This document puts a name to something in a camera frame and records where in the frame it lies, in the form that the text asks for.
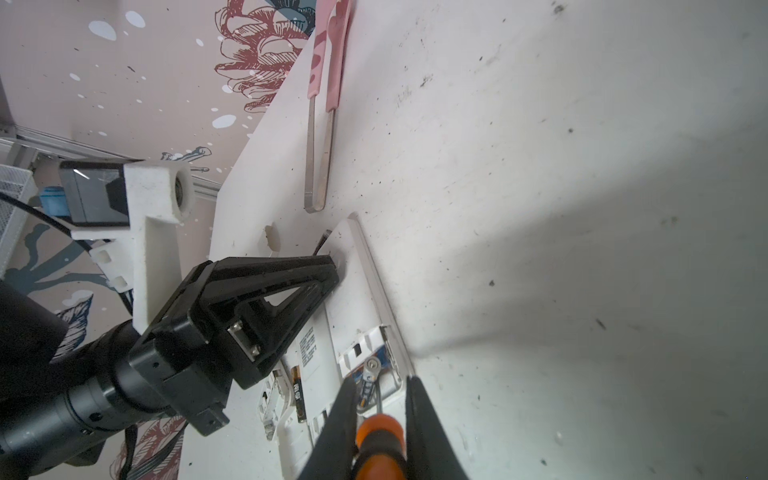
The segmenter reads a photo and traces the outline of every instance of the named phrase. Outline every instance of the white dot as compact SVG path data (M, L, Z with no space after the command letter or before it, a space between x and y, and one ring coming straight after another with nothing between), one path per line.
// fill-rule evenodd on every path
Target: white dot
M235 123L235 120L237 120L237 117L234 115L222 115L221 117L218 117L216 120L211 122L211 124L214 126L214 128L227 128Z
M133 10L125 12L125 19L134 27L144 28L147 26L147 22L144 21L144 18Z
M118 39L118 34L114 33L114 28L112 28L112 25L109 25L107 22L102 20L94 20L89 23L88 30L90 30L91 33L95 35L106 38L107 40L115 41Z

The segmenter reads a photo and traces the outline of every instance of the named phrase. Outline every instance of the pink tongs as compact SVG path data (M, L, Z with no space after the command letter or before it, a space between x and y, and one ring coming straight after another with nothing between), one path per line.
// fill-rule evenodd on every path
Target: pink tongs
M310 68L310 122L306 131L306 173L304 177L304 210L313 214L326 207L328 193L328 171L333 146L333 120L339 107L341 90L341 70L344 62L344 44L346 28L349 24L349 10L352 0L317 0L315 16L315 46ZM336 4L336 15L330 18ZM315 182L315 97L320 93L320 80L323 77L323 59L326 56L326 40L331 41L331 57L328 69L328 95L326 111L330 113L326 123L326 140L323 145L323 158L320 160L320 178L317 186L317 200L314 199Z

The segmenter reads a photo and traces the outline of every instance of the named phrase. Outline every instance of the white tabletop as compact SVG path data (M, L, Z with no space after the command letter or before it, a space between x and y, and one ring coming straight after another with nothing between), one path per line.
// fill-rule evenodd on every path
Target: white tabletop
M357 212L472 478L756 475L761 3L358 0L326 209L303 210L305 49L219 194L210 258L257 254L270 224L280 256L308 255ZM280 477L256 395L190 429L180 478Z

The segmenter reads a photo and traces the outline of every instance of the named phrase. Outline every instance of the wire mesh basket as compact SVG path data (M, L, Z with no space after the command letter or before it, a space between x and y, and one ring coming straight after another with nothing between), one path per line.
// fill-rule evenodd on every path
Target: wire mesh basket
M0 165L0 192L26 204L37 194L38 188L31 171ZM5 277L5 269L22 234L27 216L23 210L0 202L0 278Z

